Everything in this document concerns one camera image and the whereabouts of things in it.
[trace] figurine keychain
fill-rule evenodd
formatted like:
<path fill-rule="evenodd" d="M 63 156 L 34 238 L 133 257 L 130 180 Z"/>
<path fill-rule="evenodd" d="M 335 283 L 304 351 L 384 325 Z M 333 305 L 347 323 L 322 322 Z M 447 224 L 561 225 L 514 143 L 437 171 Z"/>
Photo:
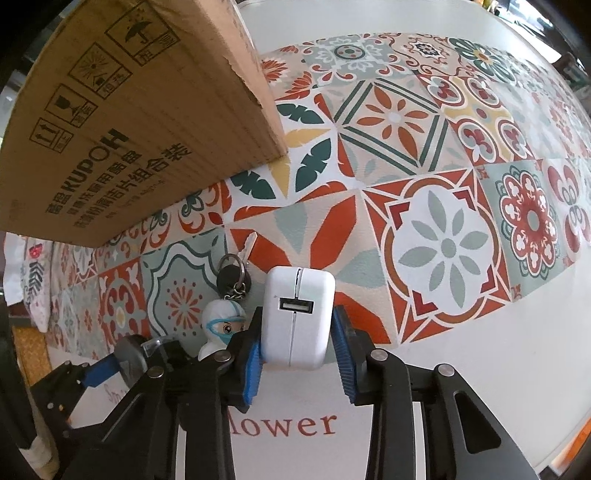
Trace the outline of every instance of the figurine keychain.
<path fill-rule="evenodd" d="M 203 309 L 201 327 L 207 343 L 199 350 L 199 360 L 218 350 L 224 350 L 232 335 L 244 330 L 246 313 L 238 301 L 244 300 L 251 289 L 252 281 L 246 266 L 256 237 L 256 232 L 251 233 L 241 252 L 226 254 L 220 260 L 216 286 L 222 299 L 212 300 Z M 229 260 L 234 260 L 235 263 L 227 263 Z"/>

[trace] umbrella symbol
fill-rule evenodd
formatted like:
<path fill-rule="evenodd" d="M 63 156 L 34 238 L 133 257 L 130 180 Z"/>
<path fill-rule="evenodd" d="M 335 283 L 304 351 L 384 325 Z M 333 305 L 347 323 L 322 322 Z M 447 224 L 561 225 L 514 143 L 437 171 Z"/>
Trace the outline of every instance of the umbrella symbol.
<path fill-rule="evenodd" d="M 137 22 L 135 25 L 133 25 L 129 29 L 129 31 L 127 32 L 127 35 L 125 36 L 125 43 L 127 43 L 129 40 L 134 38 L 136 35 L 139 35 L 139 37 L 141 38 L 141 40 L 140 40 L 141 43 L 147 43 L 148 37 L 146 37 L 146 35 L 144 34 L 144 28 L 146 28 L 151 23 L 152 22 L 144 21 L 144 22 Z"/>

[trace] decorative tile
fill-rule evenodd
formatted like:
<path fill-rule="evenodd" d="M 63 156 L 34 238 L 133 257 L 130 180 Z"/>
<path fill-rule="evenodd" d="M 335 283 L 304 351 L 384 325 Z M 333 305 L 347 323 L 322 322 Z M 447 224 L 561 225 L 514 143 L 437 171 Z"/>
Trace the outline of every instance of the decorative tile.
<path fill-rule="evenodd" d="M 99 277 L 92 277 L 70 290 L 76 311 L 76 355 L 100 360 L 109 355 L 101 321 L 99 319 Z"/>
<path fill-rule="evenodd" d="M 51 253 L 51 295 L 56 295 L 76 282 L 73 245 L 54 242 Z"/>
<path fill-rule="evenodd" d="M 322 88 L 363 185 L 470 165 L 457 135 L 416 77 Z"/>
<path fill-rule="evenodd" d="M 223 223 L 355 187 L 349 159 L 320 93 L 277 102 L 288 157 L 226 180 L 229 207 Z"/>
<path fill-rule="evenodd" d="M 488 165 L 481 183 L 493 207 L 514 300 L 561 273 L 561 226 L 538 161 Z"/>
<path fill-rule="evenodd" d="M 388 289 L 358 190 L 338 192 L 225 226 L 230 249 L 258 238 L 249 257 L 253 287 L 243 307 L 262 305 L 267 272 L 277 265 L 318 268 L 336 278 L 335 304 L 344 304 L 353 325 L 375 343 L 396 344 Z"/>
<path fill-rule="evenodd" d="M 312 74 L 303 47 L 289 45 L 261 56 L 262 72 L 275 100 L 304 98 L 312 88 Z"/>
<path fill-rule="evenodd" d="M 150 337 L 139 258 L 99 275 L 100 321 L 109 351 L 125 335 Z"/>
<path fill-rule="evenodd" d="M 74 257 L 74 283 L 80 283 L 96 276 L 93 248 L 74 246 L 72 248 L 72 255 Z"/>
<path fill-rule="evenodd" d="M 231 203 L 225 181 L 188 195 L 168 209 L 167 214 L 171 217 L 172 227 L 162 245 L 172 244 L 220 226 L 223 223 L 223 214 L 229 210 Z M 150 243 L 144 251 L 152 251 L 153 245 L 157 244 L 158 242 Z"/>
<path fill-rule="evenodd" d="M 550 101 L 546 95 L 507 83 L 496 83 L 491 88 L 525 135 L 535 158 L 567 157 L 560 132 L 553 128 Z"/>
<path fill-rule="evenodd" d="M 531 147 L 488 82 L 419 75 L 474 165 L 533 159 Z"/>
<path fill-rule="evenodd" d="M 454 50 L 488 78 L 497 82 L 515 85 L 517 79 L 505 60 L 489 47 L 461 38 L 448 38 L 447 42 Z"/>
<path fill-rule="evenodd" d="M 133 226 L 95 249 L 95 266 L 98 274 L 139 257 L 143 240 L 140 225 Z"/>
<path fill-rule="evenodd" d="M 228 252 L 224 230 L 216 228 L 142 255 L 141 270 L 150 328 L 173 335 L 190 355 L 206 343 L 201 312 L 216 291 L 217 265 Z"/>
<path fill-rule="evenodd" d="M 583 113 L 584 117 L 577 113 L 576 107 L 570 107 L 565 103 L 566 117 L 573 130 L 573 136 L 576 139 L 576 148 L 578 156 L 591 157 L 591 124 L 589 116 Z"/>
<path fill-rule="evenodd" d="M 394 54 L 414 73 L 476 76 L 480 71 L 458 55 L 447 37 L 429 34 L 387 34 Z"/>
<path fill-rule="evenodd" d="M 444 332 L 509 302 L 501 242 L 472 169 L 384 183 L 363 196 L 398 341 Z"/>
<path fill-rule="evenodd" d="M 51 298 L 51 315 L 47 327 L 47 344 L 59 350 L 76 351 L 76 306 L 72 305 L 70 290 L 67 288 Z"/>
<path fill-rule="evenodd" d="M 575 262 L 582 245 L 591 244 L 588 202 L 582 195 L 582 180 L 569 160 L 546 159 L 542 166 L 560 225 L 560 245 L 564 246 L 569 263 Z"/>
<path fill-rule="evenodd" d="M 412 75 L 408 64 L 418 65 L 409 55 L 396 54 L 390 34 L 344 35 L 304 42 L 302 54 L 314 85 L 346 85 L 380 77 Z"/>
<path fill-rule="evenodd" d="M 560 138 L 566 150 L 567 157 L 588 156 L 589 152 L 586 145 L 571 123 L 569 109 L 566 104 L 556 98 L 547 99 L 545 104 L 547 105 L 546 111 L 553 123 L 553 130 Z"/>

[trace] green leaf motif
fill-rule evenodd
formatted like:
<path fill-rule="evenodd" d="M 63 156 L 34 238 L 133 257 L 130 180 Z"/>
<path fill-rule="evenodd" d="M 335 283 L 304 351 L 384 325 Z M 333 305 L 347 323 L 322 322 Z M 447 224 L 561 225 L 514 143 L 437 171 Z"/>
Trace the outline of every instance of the green leaf motif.
<path fill-rule="evenodd" d="M 323 120 L 314 110 L 306 108 L 303 105 L 296 105 L 295 103 L 282 103 L 277 105 L 277 111 L 293 120 L 294 122 L 301 122 L 307 125 L 323 124 Z"/>
<path fill-rule="evenodd" d="M 330 138 L 327 138 L 314 145 L 310 153 L 306 154 L 301 161 L 301 167 L 298 168 L 295 174 L 295 190 L 297 192 L 301 192 L 316 181 L 318 175 L 326 168 L 326 162 L 330 158 L 331 150 Z"/>
<path fill-rule="evenodd" d="M 466 283 L 458 268 L 452 264 L 452 269 L 449 272 L 449 286 L 452 291 L 452 297 L 457 303 L 458 307 L 464 306 L 466 300 Z"/>
<path fill-rule="evenodd" d="M 472 275 L 480 275 L 480 268 L 478 268 L 476 262 L 474 262 L 474 260 L 470 257 L 467 257 L 466 255 L 460 255 L 460 262 L 462 262 L 464 268 Z"/>
<path fill-rule="evenodd" d="M 460 242 L 460 247 L 467 248 L 468 250 L 478 250 L 487 240 L 488 235 L 486 233 L 475 230 L 466 234 Z"/>
<path fill-rule="evenodd" d="M 431 272 L 431 277 L 429 278 L 429 291 L 435 290 L 441 284 L 444 275 L 445 263 L 439 262 Z"/>
<path fill-rule="evenodd" d="M 423 238 L 426 238 L 427 240 L 437 241 L 437 234 L 426 223 L 423 223 L 423 222 L 421 222 L 419 220 L 413 220 L 412 221 L 412 224 L 413 224 L 414 229 Z"/>
<path fill-rule="evenodd" d="M 251 195 L 253 198 L 259 200 L 271 200 L 275 198 L 273 188 L 265 179 L 253 171 L 243 171 L 230 180 L 236 187 L 240 187 L 240 191 L 246 195 Z"/>
<path fill-rule="evenodd" d="M 456 214 L 453 216 L 453 220 L 452 220 L 452 235 L 456 236 L 457 234 L 460 233 L 460 230 L 462 230 L 462 227 L 464 226 L 464 210 L 462 210 L 461 208 L 456 212 Z"/>
<path fill-rule="evenodd" d="M 431 214 L 431 218 L 435 222 L 435 224 L 439 227 L 439 229 L 445 233 L 446 224 L 447 224 L 447 216 L 445 214 L 445 208 L 441 203 L 441 200 L 437 198 L 433 192 L 429 192 L 427 198 L 427 206 L 429 207 L 429 213 Z"/>
<path fill-rule="evenodd" d="M 433 257 L 437 254 L 437 250 L 430 247 L 414 247 L 400 257 L 398 263 L 412 268 L 422 267 L 427 265 Z"/>

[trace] usb port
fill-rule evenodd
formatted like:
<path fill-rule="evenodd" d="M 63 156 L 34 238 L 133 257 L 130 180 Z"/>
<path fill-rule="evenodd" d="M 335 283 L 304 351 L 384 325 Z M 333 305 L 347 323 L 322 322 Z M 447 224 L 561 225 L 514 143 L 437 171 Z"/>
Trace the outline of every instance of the usb port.
<path fill-rule="evenodd" d="M 279 308 L 290 312 L 312 313 L 314 302 L 300 299 L 279 299 Z"/>

